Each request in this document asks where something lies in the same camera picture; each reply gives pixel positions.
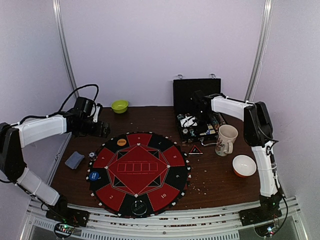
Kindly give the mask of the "orange big blind button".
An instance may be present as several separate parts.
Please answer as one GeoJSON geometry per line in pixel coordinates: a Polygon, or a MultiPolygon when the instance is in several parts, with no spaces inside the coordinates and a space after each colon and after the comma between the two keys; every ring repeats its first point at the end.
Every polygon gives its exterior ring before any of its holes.
{"type": "Polygon", "coordinates": [[[125,146],[127,144],[127,140],[125,138],[120,138],[117,140],[117,145],[118,146],[125,146]]]}

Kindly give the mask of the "poker chip stack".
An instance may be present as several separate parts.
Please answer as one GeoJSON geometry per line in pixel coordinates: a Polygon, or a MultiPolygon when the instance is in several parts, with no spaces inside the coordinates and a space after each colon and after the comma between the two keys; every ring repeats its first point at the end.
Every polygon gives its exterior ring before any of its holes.
{"type": "Polygon", "coordinates": [[[97,160],[97,153],[96,152],[90,152],[89,154],[88,154],[88,157],[89,157],[89,159],[90,159],[90,161],[96,161],[97,160]]]}

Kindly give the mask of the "blue deck of cards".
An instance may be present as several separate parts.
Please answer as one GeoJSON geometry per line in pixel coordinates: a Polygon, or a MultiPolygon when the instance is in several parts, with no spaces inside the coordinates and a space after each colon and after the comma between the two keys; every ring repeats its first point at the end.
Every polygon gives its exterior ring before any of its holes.
{"type": "Polygon", "coordinates": [[[65,165],[67,167],[69,167],[72,170],[75,170],[79,164],[81,163],[81,161],[85,158],[84,155],[78,153],[77,151],[75,151],[66,161],[65,161],[65,165]]]}

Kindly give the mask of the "blue small blind button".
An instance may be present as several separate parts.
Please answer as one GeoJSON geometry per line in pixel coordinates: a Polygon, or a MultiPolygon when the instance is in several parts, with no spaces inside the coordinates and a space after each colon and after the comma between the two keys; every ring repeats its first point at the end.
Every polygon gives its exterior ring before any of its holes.
{"type": "Polygon", "coordinates": [[[95,182],[100,178],[100,174],[97,171],[93,171],[89,174],[88,180],[91,182],[95,182]]]}

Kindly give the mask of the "black red triangular token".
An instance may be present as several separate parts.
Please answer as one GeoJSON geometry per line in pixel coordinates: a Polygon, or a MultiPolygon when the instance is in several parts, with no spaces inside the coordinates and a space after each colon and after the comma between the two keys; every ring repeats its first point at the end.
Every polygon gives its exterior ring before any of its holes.
{"type": "Polygon", "coordinates": [[[194,144],[188,152],[189,155],[203,155],[203,152],[194,144]]]}

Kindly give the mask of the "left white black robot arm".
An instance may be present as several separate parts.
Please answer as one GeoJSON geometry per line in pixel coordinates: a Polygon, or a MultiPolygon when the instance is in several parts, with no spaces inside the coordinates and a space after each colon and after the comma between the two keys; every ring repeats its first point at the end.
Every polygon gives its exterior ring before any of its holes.
{"type": "Polygon", "coordinates": [[[110,125],[100,121],[102,105],[78,97],[68,111],[46,116],[27,116],[18,123],[0,125],[0,170],[13,183],[47,207],[46,217],[73,227],[86,227],[89,212],[68,207],[67,198],[32,172],[22,149],[37,141],[66,133],[106,138],[110,125]]]}

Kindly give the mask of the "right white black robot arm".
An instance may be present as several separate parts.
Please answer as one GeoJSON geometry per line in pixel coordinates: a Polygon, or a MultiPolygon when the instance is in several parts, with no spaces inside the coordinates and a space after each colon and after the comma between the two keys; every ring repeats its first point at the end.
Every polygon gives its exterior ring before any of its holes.
{"type": "Polygon", "coordinates": [[[277,141],[273,138],[273,126],[266,104],[262,101],[254,103],[236,100],[223,93],[204,95],[200,90],[195,91],[191,98],[199,109],[199,119],[213,111],[243,121],[243,137],[251,146],[257,164],[260,206],[239,212],[242,225],[258,224],[281,217],[280,202],[284,196],[273,153],[277,141]]]}

